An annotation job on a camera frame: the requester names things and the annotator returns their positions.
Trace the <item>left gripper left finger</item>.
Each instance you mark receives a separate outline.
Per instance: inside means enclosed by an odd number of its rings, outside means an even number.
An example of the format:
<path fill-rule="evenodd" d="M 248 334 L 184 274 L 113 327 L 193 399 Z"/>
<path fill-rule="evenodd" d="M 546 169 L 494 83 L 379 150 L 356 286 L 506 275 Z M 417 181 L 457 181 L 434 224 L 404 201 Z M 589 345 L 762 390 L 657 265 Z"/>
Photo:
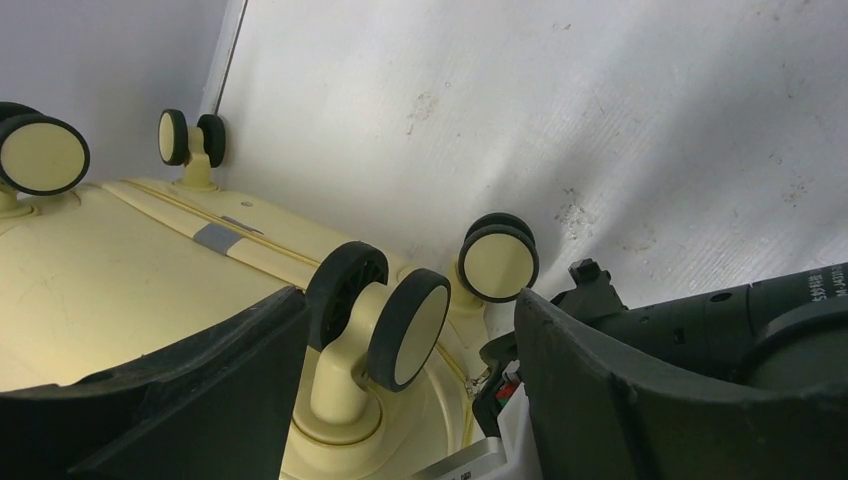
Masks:
<path fill-rule="evenodd" d="M 309 336 L 287 287 L 68 385 L 1 396 L 5 479 L 275 479 Z"/>

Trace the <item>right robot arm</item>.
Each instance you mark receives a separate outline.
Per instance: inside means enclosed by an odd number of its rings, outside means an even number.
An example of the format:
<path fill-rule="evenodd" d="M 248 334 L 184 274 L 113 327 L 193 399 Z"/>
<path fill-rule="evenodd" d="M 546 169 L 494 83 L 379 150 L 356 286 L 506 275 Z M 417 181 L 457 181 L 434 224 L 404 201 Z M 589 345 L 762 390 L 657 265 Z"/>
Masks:
<path fill-rule="evenodd" d="M 570 267 L 574 287 L 552 307 L 628 349 L 747 387 L 793 391 L 767 412 L 790 443 L 847 439 L 847 394 L 816 394 L 847 377 L 847 268 L 843 264 L 629 309 L 591 259 Z"/>

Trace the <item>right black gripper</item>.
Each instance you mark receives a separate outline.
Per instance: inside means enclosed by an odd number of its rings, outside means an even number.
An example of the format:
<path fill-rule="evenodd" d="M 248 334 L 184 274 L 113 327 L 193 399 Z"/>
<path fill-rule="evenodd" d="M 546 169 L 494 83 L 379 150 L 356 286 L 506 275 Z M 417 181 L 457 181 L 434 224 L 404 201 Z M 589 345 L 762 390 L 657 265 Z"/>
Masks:
<path fill-rule="evenodd" d="M 520 384 L 510 382 L 506 375 L 507 367 L 518 360 L 518 348 L 515 333 L 510 332 L 486 343 L 479 351 L 486 365 L 486 378 L 472 401 L 472 413 L 485 437 L 501 437 L 498 415 Z"/>

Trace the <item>yellow hard-shell suitcase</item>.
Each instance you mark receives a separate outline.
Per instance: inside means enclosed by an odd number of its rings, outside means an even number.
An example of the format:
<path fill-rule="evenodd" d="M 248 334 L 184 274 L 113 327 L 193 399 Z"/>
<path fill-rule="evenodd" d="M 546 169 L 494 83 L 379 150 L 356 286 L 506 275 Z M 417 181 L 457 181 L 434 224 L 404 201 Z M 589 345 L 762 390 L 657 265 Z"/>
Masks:
<path fill-rule="evenodd" d="M 84 182 L 73 126 L 1 106 L 1 396 L 68 386 L 225 321 L 287 287 L 309 336 L 275 479 L 410 479 L 486 438 L 489 305 L 539 273 L 519 217 L 475 220 L 443 271 L 216 185 L 224 120 L 160 116 L 174 181 Z"/>

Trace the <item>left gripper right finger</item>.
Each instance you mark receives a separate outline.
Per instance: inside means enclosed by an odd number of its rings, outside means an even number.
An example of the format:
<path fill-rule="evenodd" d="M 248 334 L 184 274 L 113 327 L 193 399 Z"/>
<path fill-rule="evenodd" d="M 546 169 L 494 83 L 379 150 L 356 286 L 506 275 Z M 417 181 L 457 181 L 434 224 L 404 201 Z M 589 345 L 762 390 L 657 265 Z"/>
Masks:
<path fill-rule="evenodd" d="M 843 479 L 847 384 L 743 386 L 665 363 L 532 291 L 515 336 L 546 479 Z"/>

